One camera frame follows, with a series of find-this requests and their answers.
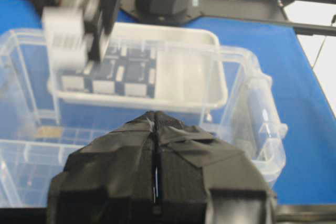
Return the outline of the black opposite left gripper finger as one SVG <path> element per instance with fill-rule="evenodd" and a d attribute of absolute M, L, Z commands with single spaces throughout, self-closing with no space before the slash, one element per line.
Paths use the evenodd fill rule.
<path fill-rule="evenodd" d="M 93 17 L 88 18 L 88 60 L 101 62 L 107 49 L 121 0 L 98 0 Z"/>

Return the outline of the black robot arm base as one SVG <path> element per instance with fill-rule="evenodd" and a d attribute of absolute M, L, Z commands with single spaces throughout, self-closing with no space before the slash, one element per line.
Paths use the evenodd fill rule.
<path fill-rule="evenodd" d="M 200 17 L 285 22 L 279 0 L 122 0 L 121 9 L 144 24 L 182 26 Z"/>

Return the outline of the left gripper black taped finger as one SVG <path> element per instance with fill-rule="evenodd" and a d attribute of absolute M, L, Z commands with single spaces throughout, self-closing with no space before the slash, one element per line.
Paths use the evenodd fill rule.
<path fill-rule="evenodd" d="M 239 148 L 154 115 L 163 223 L 275 223 L 276 194 Z"/>
<path fill-rule="evenodd" d="M 148 111 L 71 153 L 50 183 L 47 223 L 158 223 Z"/>

